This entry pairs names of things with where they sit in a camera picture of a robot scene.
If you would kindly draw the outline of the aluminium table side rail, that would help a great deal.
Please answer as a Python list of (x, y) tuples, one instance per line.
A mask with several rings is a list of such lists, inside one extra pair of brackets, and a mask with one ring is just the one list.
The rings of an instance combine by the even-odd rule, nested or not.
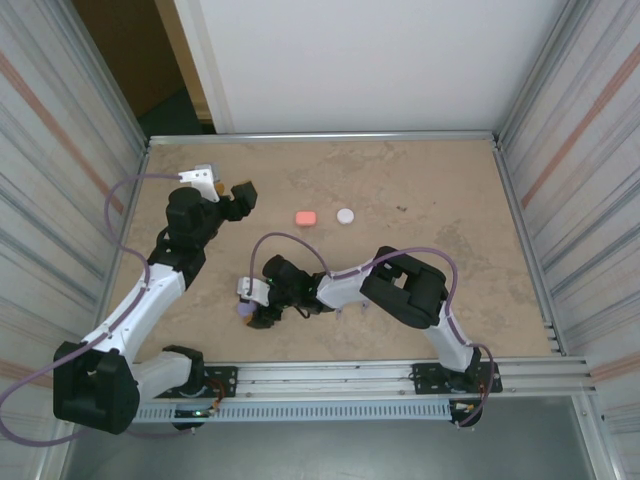
[[(103, 208), (103, 220), (106, 227), (107, 239), (114, 247), (113, 256), (111, 258), (111, 266), (107, 272), (106, 279), (103, 282), (103, 289), (100, 294), (100, 299), (95, 315), (95, 325), (91, 333), (87, 335), (87, 340), (84, 343), (94, 347), (100, 342), (109, 339), (112, 335), (110, 331), (110, 323), (108, 322), (108, 307), (112, 299), (115, 283), (117, 281), (120, 265), (124, 255), (131, 255), (137, 263), (142, 264), (142, 268), (147, 267), (146, 261), (142, 259), (142, 254), (135, 249), (128, 248), (125, 243), (130, 233), (131, 222), (135, 214), (136, 205), (139, 199), (140, 190), (146, 170), (149, 163), (151, 147), (147, 146), (141, 156), (140, 165), (134, 171), (132, 175), (129, 175), (122, 180), (117, 181), (107, 192), (104, 208)], [(114, 221), (111, 219), (111, 210), (114, 209), (112, 200), (116, 197), (116, 193), (122, 187), (131, 187), (131, 194), (128, 200), (125, 202), (125, 210), (122, 216), (120, 227), (115, 229)]]
[(545, 330), (551, 334), (549, 339), (551, 350), (557, 358), (580, 361), (586, 367), (587, 377), (590, 377), (586, 359), (583, 355), (577, 355), (569, 349), (566, 335), (559, 324), (560, 315), (552, 298), (550, 288), (547, 285), (541, 261), (537, 257), (531, 235), (529, 234), (523, 209), (517, 198), (515, 187), (507, 168), (505, 155), (496, 141), (492, 142), (492, 153), (529, 272), (542, 322)]

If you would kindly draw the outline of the aluminium table edge rail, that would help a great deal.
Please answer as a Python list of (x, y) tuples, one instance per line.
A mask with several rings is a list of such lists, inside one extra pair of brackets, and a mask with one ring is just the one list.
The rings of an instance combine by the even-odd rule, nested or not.
[(155, 135), (150, 137), (149, 146), (367, 141), (488, 141), (493, 143), (495, 136), (491, 131), (483, 130)]

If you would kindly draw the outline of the brown wooden door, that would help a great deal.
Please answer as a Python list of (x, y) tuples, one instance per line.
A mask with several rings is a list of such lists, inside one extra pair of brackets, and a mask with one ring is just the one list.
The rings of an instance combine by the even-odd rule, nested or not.
[(135, 116), (185, 89), (202, 123), (212, 115), (176, 0), (71, 0)]

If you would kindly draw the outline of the long aluminium base rail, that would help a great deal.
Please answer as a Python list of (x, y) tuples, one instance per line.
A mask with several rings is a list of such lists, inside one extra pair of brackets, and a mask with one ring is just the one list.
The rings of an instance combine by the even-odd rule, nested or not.
[[(435, 397), (465, 398), (439, 391), (423, 374), (421, 360), (346, 362), (244, 362), (226, 392), (233, 400), (387, 400), (425, 391)], [(498, 358), (492, 383), (503, 397), (593, 395), (596, 387), (580, 357)]]

